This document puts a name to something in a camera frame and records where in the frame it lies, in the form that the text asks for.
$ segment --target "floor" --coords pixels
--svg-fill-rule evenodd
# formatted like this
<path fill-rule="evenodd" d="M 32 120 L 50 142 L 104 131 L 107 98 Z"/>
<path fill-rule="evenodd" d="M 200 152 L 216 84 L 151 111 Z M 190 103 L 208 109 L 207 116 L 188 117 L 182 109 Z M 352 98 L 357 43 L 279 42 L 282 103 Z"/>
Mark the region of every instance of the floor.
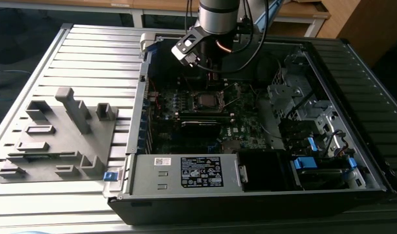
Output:
<path fill-rule="evenodd" d="M 132 26 L 130 15 L 0 9 L 0 70 L 32 72 L 63 23 Z M 184 17 L 148 16 L 147 27 L 184 28 Z M 375 72 L 397 98 L 397 45 L 375 67 Z M 27 82 L 24 73 L 0 73 L 0 122 Z"/>

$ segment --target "blue tab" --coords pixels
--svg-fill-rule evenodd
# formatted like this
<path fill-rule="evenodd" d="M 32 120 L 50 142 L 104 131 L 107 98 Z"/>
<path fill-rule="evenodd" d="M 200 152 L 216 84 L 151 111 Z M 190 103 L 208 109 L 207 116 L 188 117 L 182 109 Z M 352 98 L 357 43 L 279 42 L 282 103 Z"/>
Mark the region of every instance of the blue tab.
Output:
<path fill-rule="evenodd" d="M 318 151 L 318 145 L 316 145 L 315 139 L 312 137 L 310 137 L 308 141 L 310 141 L 311 148 L 314 149 L 314 151 Z"/>
<path fill-rule="evenodd" d="M 295 168 L 296 169 L 302 169 L 303 168 L 299 158 L 296 160 L 294 160 L 294 164 L 295 164 Z"/>
<path fill-rule="evenodd" d="M 356 168 L 357 167 L 357 162 L 356 162 L 356 160 L 352 157 L 348 159 L 348 163 L 349 163 L 349 167 L 351 168 Z"/>
<path fill-rule="evenodd" d="M 103 177 L 103 181 L 107 181 L 107 182 L 118 181 L 118 175 L 119 175 L 118 172 L 106 172 L 106 175 Z"/>
<path fill-rule="evenodd" d="M 318 163 L 314 157 L 299 157 L 295 161 L 296 169 L 316 169 Z"/>

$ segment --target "white sticker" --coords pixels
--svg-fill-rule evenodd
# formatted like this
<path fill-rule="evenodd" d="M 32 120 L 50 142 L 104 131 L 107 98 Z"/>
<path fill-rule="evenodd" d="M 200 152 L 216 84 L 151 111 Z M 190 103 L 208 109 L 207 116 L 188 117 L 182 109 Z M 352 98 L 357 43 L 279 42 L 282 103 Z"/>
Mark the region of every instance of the white sticker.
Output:
<path fill-rule="evenodd" d="M 156 157 L 155 165 L 156 166 L 171 166 L 171 158 L 170 157 Z"/>
<path fill-rule="evenodd" d="M 111 3 L 112 6 L 120 6 L 120 7 L 130 7 L 130 4 L 116 4 L 116 3 Z"/>

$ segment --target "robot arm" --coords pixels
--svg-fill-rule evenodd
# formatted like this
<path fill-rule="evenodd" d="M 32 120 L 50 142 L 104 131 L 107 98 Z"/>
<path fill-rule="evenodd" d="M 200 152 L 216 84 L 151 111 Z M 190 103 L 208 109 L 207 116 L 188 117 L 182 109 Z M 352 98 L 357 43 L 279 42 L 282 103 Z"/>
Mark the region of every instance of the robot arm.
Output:
<path fill-rule="evenodd" d="M 262 18 L 270 27 L 284 0 L 264 0 L 264 2 L 266 13 Z M 172 48 L 172 53 L 184 66 L 199 66 L 215 73 L 234 73 L 248 65 L 246 63 L 232 72 L 220 71 L 222 58 L 232 52 L 228 48 L 234 47 L 235 35 L 250 33 L 252 31 L 250 27 L 254 27 L 254 22 L 238 23 L 239 6 L 240 0 L 200 0 L 198 23 Z"/>

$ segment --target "slotted metal surface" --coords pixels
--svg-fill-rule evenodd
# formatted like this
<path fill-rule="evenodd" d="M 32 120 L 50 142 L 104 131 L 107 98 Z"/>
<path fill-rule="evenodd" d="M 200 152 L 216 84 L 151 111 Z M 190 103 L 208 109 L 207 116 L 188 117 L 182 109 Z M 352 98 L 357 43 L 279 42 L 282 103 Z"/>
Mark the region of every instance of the slotted metal surface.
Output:
<path fill-rule="evenodd" d="M 12 144 L 18 141 L 19 131 L 30 121 L 24 119 L 27 117 L 24 108 L 28 102 L 43 99 L 51 105 L 60 105 L 54 98 L 60 86 L 72 87 L 76 99 L 84 100 L 87 106 L 108 102 L 120 108 L 108 167 L 123 165 L 142 63 L 135 50 L 139 47 L 140 35 L 147 31 L 166 34 L 183 33 L 175 30 L 87 25 L 75 25 L 71 30 L 62 29 L 0 126 L 0 166 L 4 164 L 6 153 L 12 150 Z M 388 137 L 397 138 L 397 113 L 393 112 L 396 105 L 341 41 L 308 38 L 296 40 L 311 41 L 319 50 L 338 83 L 348 91 L 345 96 L 356 114 L 367 119 L 365 129 L 372 134 L 379 150 L 387 156 L 397 174 L 397 144 L 387 143 Z M 55 234 L 163 232 L 163 230 L 167 233 L 195 231 L 243 233 L 250 229 L 266 230 L 284 227 L 290 229 L 291 225 L 308 229 L 319 225 L 326 227 L 343 224 L 360 225 L 397 220 L 396 198 L 387 204 L 359 207 L 336 217 L 323 219 L 132 227 L 124 224 L 107 205 L 102 195 L 103 188 L 102 181 L 0 184 L 0 234 L 22 231 L 43 231 Z"/>

